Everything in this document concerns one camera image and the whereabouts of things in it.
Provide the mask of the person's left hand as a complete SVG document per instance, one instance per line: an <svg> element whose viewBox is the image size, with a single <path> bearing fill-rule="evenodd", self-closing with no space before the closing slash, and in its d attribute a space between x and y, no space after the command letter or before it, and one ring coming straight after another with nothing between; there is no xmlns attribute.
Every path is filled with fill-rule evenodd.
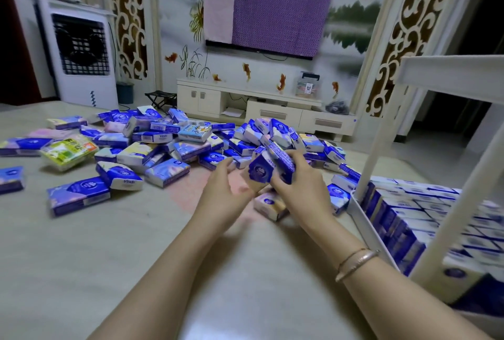
<svg viewBox="0 0 504 340"><path fill-rule="evenodd" d="M229 177L220 179L220 163L211 173L192 216L203 228L217 234L224 233L236 222L256 194L248 187L233 192Z"/></svg>

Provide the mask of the dark blue tissue packet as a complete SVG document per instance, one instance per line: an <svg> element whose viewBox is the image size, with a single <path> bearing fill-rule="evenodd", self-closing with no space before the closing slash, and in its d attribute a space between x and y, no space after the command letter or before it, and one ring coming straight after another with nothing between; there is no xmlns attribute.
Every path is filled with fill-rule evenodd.
<svg viewBox="0 0 504 340"><path fill-rule="evenodd" d="M276 163L267 150L262 151L249 164L249 178L261 184L269 184L276 168Z"/></svg>

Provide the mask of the blue white tissue packet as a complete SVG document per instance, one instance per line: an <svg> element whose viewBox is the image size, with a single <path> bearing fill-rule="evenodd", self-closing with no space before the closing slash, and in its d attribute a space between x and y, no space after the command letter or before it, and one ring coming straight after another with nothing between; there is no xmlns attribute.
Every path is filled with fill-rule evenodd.
<svg viewBox="0 0 504 340"><path fill-rule="evenodd" d="M293 159L275 142L269 143L266 149L278 169L281 180L288 185L292 184L292 178L295 173Z"/></svg>

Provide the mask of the person's right forearm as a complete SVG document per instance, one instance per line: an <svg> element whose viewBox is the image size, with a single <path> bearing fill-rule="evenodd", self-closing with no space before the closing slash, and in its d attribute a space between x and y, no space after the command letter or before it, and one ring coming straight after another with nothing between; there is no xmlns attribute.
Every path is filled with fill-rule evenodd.
<svg viewBox="0 0 504 340"><path fill-rule="evenodd" d="M379 340L492 340L334 220L321 233L306 233L328 255L337 269L335 280L346 287Z"/></svg>

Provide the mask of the person's left forearm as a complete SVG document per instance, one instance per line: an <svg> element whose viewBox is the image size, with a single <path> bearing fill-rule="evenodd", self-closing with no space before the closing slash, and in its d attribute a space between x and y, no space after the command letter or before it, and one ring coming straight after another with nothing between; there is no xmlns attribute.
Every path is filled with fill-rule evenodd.
<svg viewBox="0 0 504 340"><path fill-rule="evenodd" d="M147 273L87 340L173 340L180 329L193 282L238 210L199 210Z"/></svg>

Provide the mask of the light blue cartoon tissue packet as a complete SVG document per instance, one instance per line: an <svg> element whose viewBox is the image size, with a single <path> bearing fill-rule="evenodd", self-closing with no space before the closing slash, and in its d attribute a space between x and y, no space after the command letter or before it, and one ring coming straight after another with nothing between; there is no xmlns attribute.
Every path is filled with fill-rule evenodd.
<svg viewBox="0 0 504 340"><path fill-rule="evenodd" d="M212 134L211 125L189 124L180 128L178 137L180 140L204 143Z"/></svg>

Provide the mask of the pile of blue tissue packs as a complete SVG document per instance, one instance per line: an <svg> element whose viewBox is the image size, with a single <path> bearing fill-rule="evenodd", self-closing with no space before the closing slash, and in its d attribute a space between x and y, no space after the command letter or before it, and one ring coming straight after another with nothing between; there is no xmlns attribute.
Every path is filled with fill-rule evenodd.
<svg viewBox="0 0 504 340"><path fill-rule="evenodd" d="M210 171L221 154L222 140L212 133L204 143L180 140L179 126L169 119L151 122L149 116L132 111L94 113L93 118L116 128L102 131L93 118L75 113L48 117L53 106L20 108L0 113L0 226L7 218L58 218L91 206L116 211L114 201L124 207L149 212L166 211L182 199L197 203ZM98 145L91 158L60 172L41 158L39 150L51 139L24 135L39 128L73 130Z"/></svg>

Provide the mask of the black bundle on cabinet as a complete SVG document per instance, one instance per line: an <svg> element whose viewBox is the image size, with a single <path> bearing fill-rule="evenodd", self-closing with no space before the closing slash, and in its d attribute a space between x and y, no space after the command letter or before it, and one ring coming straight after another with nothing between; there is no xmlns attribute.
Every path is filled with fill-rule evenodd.
<svg viewBox="0 0 504 340"><path fill-rule="evenodd" d="M349 106L344 100L332 101L324 106L325 111L331 114L349 115Z"/></svg>

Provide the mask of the black folding stool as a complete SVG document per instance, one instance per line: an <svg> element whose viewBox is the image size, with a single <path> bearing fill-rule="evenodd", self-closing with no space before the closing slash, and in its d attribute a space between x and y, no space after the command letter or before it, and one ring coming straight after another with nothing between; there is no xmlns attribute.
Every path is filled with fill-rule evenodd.
<svg viewBox="0 0 504 340"><path fill-rule="evenodd" d="M168 93L156 90L145 93L145 96L151 101L152 106L159 111L168 113L171 108L177 108L177 93Z"/></svg>

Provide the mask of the green yellow tissue packet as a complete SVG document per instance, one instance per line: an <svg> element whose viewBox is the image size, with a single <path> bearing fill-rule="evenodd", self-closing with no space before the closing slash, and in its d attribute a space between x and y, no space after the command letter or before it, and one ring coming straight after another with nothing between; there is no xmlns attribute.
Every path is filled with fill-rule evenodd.
<svg viewBox="0 0 504 340"><path fill-rule="evenodd" d="M98 145L90 138L76 133L51 141L41 147L39 153L48 166L65 172L91 158L98 151Z"/></svg>

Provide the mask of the purple television dust cover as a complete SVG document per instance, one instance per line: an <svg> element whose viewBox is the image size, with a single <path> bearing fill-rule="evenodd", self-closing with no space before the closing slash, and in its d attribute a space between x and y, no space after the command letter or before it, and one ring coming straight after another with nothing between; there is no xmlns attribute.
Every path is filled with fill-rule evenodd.
<svg viewBox="0 0 504 340"><path fill-rule="evenodd" d="M207 46L312 60L331 0L203 0Z"/></svg>

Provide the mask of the pink tissue packet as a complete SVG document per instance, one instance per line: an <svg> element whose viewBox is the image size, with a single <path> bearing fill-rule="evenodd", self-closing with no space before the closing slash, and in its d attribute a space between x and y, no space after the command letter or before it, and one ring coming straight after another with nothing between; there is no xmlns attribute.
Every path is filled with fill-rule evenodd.
<svg viewBox="0 0 504 340"><path fill-rule="evenodd" d="M73 130L58 130L50 128L39 128L29 133L26 133L24 137L31 139L51 139L51 140L62 140L68 136L74 134Z"/></svg>

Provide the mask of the white air cooler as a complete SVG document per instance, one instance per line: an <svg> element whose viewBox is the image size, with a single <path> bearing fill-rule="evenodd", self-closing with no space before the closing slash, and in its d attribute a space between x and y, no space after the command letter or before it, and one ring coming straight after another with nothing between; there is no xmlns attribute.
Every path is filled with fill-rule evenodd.
<svg viewBox="0 0 504 340"><path fill-rule="evenodd" d="M33 0L33 6L60 101L116 109L113 13L61 0Z"/></svg>

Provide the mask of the white shelf rack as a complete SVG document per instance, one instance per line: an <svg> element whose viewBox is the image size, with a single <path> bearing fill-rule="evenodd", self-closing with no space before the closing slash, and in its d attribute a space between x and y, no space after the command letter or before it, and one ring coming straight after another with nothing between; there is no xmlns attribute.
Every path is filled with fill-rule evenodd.
<svg viewBox="0 0 504 340"><path fill-rule="evenodd" d="M397 267L392 255L365 216L359 202L377 160L393 142L392 134L399 126L399 107L405 99L406 90L419 88L504 105L504 55L405 57L396 72L396 87L348 208L348 214L366 245L370 249L379 250L380 258L394 268ZM426 286L432 279L444 252L448 250L449 240L456 238L457 229L462 229L469 223L472 210L488 197L503 172L504 123L464 184L460 199L448 213L447 222L442 223L431 249L426 251L426 259L420 260L419 265L413 269L413 281Z"/></svg>

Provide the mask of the carved lattice wall panel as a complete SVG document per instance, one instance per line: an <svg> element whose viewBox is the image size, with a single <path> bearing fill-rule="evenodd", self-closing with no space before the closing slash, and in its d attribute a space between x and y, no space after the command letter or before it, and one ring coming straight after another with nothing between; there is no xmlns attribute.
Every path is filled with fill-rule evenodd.
<svg viewBox="0 0 504 340"><path fill-rule="evenodd" d="M372 72L374 83L365 112L380 118L395 86L403 56L422 56L447 0L401 0L380 65Z"/></svg>
<svg viewBox="0 0 504 340"><path fill-rule="evenodd" d="M144 0L111 0L119 72L142 81L148 75Z"/></svg>

